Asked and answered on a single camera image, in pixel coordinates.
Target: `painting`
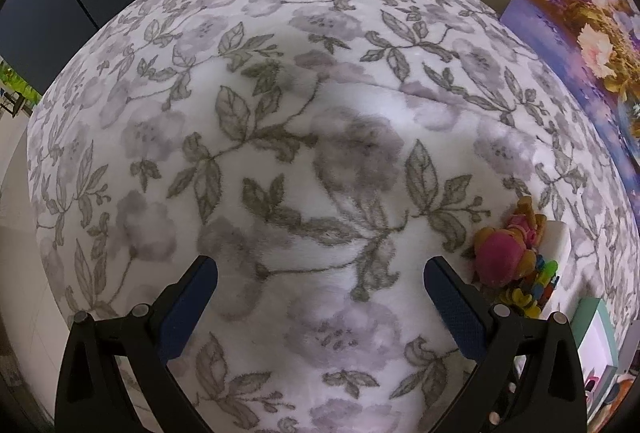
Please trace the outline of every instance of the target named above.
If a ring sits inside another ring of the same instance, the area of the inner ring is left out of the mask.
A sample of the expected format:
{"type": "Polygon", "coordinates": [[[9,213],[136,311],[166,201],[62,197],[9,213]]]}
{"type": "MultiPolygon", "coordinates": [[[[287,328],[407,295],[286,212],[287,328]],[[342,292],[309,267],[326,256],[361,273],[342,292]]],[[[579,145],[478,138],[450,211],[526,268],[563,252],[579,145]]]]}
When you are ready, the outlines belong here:
{"type": "Polygon", "coordinates": [[[640,10],[633,0],[511,0],[501,22],[556,72],[604,141],[640,223],[640,10]]]}

